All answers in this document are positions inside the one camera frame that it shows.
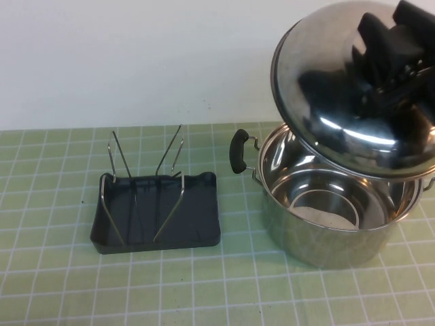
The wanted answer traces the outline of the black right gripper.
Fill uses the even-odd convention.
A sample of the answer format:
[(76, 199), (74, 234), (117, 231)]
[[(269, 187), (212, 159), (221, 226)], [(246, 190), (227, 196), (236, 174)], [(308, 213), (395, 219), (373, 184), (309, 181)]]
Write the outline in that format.
[(399, 1), (393, 13), (396, 25), (387, 28), (374, 14), (366, 12), (358, 32), (366, 46), (366, 57), (383, 69), (383, 110), (429, 102), (434, 106), (434, 44), (416, 37), (434, 32), (434, 15), (408, 1)]

